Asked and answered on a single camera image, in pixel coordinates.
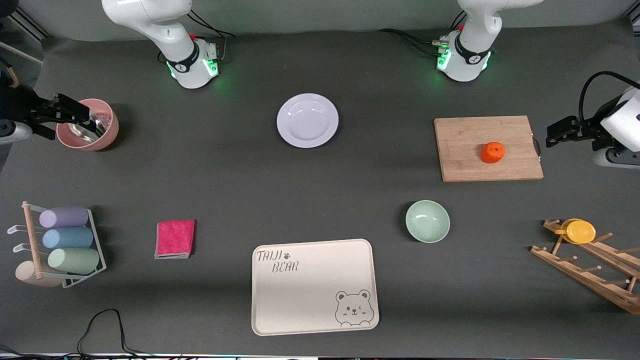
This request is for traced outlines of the green cup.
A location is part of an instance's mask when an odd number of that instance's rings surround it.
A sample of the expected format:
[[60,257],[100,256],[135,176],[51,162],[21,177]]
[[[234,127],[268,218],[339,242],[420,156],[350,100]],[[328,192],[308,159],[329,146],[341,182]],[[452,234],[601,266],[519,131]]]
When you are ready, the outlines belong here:
[[47,262],[58,271],[88,275],[98,267],[100,257],[93,248],[58,248],[48,255]]

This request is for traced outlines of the yellow cup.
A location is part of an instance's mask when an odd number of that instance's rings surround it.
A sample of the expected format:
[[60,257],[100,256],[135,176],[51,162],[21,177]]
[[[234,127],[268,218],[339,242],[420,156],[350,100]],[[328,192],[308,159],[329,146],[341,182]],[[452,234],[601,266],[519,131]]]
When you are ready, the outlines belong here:
[[579,218],[567,219],[559,228],[554,228],[553,233],[574,245],[588,244],[596,237],[595,227]]

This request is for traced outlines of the pink folded cloth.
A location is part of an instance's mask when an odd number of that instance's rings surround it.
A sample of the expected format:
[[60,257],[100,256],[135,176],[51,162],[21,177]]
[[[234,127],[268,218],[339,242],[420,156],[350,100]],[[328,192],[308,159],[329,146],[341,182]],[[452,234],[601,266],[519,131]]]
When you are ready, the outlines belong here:
[[194,249],[195,219],[172,219],[157,223],[154,258],[188,259]]

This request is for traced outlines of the dark grey table mat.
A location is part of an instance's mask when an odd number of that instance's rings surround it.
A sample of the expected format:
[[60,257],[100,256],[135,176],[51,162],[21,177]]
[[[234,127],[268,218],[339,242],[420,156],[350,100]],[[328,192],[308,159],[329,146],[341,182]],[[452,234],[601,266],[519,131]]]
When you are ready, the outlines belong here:
[[[156,354],[640,359],[640,316],[529,253],[545,219],[578,217],[640,246],[640,171],[601,167],[589,142],[543,148],[535,181],[445,183],[434,120],[528,116],[541,143],[575,114],[585,81],[640,79],[629,20],[506,28],[469,83],[383,32],[240,35],[221,75],[183,89],[150,41],[52,40],[36,89],[112,105],[105,152],[41,137],[15,143],[0,172],[0,345],[73,353],[94,314],[119,310],[126,342]],[[279,109],[313,93],[336,107],[336,134],[297,148]],[[430,200],[450,230],[414,239],[409,207]],[[85,207],[107,269],[73,287],[15,277],[28,241],[23,202]],[[155,259],[157,223],[195,220],[192,255]],[[255,335],[251,256],[265,244],[366,239],[381,312],[369,331]]]

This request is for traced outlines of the pink bowl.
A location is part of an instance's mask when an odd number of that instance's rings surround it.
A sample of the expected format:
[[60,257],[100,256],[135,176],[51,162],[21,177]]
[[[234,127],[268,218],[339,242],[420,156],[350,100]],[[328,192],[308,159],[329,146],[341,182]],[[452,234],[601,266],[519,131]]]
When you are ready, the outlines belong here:
[[112,107],[105,101],[96,98],[87,98],[79,101],[89,107],[92,114],[98,116],[102,124],[105,126],[105,134],[96,141],[88,143],[80,137],[76,136],[66,124],[57,124],[55,126],[55,134],[62,145],[73,150],[81,150],[87,152],[102,151],[114,143],[119,130],[120,124],[118,117],[114,113]]

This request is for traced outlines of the wooden cutting board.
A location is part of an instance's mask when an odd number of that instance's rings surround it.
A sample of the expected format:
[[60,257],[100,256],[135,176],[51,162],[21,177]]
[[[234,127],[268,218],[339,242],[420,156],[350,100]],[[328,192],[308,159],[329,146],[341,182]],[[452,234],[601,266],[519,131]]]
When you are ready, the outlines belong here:
[[[434,119],[439,167],[445,183],[541,180],[537,139],[525,115]],[[482,160],[482,148],[499,142],[505,156]]]

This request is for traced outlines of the light green bowl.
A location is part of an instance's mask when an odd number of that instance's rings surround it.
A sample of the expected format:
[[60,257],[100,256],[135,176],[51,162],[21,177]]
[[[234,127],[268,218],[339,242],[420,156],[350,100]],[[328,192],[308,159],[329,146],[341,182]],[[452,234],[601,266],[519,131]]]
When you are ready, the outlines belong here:
[[432,200],[412,203],[407,209],[405,223],[409,234],[426,244],[445,239],[451,228],[450,215],[446,209]]

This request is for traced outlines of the light wooden stick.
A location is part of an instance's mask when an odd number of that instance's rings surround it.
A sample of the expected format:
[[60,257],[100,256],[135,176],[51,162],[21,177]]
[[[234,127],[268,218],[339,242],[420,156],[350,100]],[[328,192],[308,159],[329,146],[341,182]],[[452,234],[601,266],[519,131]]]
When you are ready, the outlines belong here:
[[14,48],[9,44],[6,44],[2,41],[0,41],[0,48],[5,49],[7,51],[9,51],[12,54],[18,55],[19,57],[22,57],[23,59],[29,60],[31,62],[34,62],[35,64],[39,64],[42,65],[44,62],[41,59],[38,59],[30,54],[27,54],[23,51],[18,50],[18,48]]

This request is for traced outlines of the orange fruit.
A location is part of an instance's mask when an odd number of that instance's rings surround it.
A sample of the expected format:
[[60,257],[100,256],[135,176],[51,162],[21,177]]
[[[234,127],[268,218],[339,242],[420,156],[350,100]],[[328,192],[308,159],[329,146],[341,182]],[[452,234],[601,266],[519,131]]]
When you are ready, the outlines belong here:
[[487,164],[500,162],[506,155],[506,148],[501,142],[485,143],[480,150],[480,159]]

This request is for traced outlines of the wooden mug rack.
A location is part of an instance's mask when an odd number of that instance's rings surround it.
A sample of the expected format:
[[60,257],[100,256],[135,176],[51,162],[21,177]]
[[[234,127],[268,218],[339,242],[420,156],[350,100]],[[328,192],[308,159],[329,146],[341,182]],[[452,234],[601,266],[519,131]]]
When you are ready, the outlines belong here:
[[[618,308],[640,316],[640,246],[615,248],[605,243],[613,233],[599,235],[595,226],[596,236],[592,242],[572,244],[553,233],[564,221],[567,219],[545,219],[542,227],[556,236],[557,240],[550,249],[533,245],[530,253]],[[600,263],[585,268],[576,264],[576,255],[559,256],[563,244],[576,246]]]

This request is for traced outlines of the beige cup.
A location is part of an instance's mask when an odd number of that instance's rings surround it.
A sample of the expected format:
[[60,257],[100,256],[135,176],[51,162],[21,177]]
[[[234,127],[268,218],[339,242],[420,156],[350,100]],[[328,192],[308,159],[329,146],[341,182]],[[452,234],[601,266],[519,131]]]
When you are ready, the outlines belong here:
[[54,288],[60,286],[64,279],[62,278],[52,278],[44,276],[41,279],[38,279],[35,275],[35,264],[32,260],[25,260],[21,262],[21,264],[16,267],[14,271],[14,275],[19,281],[23,281],[29,285],[35,285],[43,288]]

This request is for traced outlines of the white round plate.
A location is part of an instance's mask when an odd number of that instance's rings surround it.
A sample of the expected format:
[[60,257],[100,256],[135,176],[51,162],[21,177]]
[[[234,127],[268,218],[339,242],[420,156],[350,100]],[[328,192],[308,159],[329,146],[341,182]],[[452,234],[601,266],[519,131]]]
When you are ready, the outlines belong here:
[[338,109],[322,95],[295,95],[281,105],[276,127],[279,136],[291,146],[301,149],[320,147],[338,132]]

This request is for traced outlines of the purple cup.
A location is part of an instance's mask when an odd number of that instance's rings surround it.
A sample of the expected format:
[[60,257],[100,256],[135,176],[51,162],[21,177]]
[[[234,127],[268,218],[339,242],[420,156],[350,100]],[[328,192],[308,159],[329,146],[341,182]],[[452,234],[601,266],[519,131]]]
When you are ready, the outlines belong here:
[[83,227],[89,221],[89,212],[82,206],[54,207],[39,215],[39,224],[47,229]]

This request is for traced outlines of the aluminium rail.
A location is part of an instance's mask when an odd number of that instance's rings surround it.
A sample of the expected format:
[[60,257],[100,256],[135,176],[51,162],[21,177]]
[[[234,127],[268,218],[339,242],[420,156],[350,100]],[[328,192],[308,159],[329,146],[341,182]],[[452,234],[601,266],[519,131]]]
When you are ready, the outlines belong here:
[[32,18],[22,7],[18,6],[13,13],[9,14],[9,20],[18,26],[23,32],[38,42],[43,39],[52,39],[52,35]]

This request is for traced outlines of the metal scoop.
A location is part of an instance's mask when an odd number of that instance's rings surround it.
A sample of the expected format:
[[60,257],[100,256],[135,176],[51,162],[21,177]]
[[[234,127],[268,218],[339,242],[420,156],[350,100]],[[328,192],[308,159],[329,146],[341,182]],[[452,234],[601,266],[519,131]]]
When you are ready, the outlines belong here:
[[87,144],[98,141],[106,132],[106,126],[103,121],[91,111],[86,121],[67,123],[67,127],[76,137]]

